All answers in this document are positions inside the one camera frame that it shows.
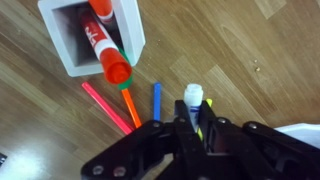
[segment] red cap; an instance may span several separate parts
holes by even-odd
[[[89,0],[89,3],[99,16],[108,16],[112,12],[111,0]]]
[[[100,55],[100,61],[106,80],[112,84],[124,83],[132,73],[130,64],[114,48],[103,50]]]

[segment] white box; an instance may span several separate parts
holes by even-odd
[[[320,125],[300,123],[275,129],[320,149]]]
[[[140,58],[145,36],[136,0],[111,0],[122,44],[131,66]],[[69,76],[103,72],[84,30],[77,8],[89,7],[88,0],[40,0],[38,7],[60,59]]]

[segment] wooden floor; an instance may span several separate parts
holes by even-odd
[[[147,44],[130,91],[143,121],[160,81],[163,120],[194,82],[238,125],[319,124],[320,0],[138,2]],[[124,136],[84,81],[132,123],[101,74],[67,75],[37,0],[0,1],[0,152],[9,157],[0,179],[80,179],[84,162]]]

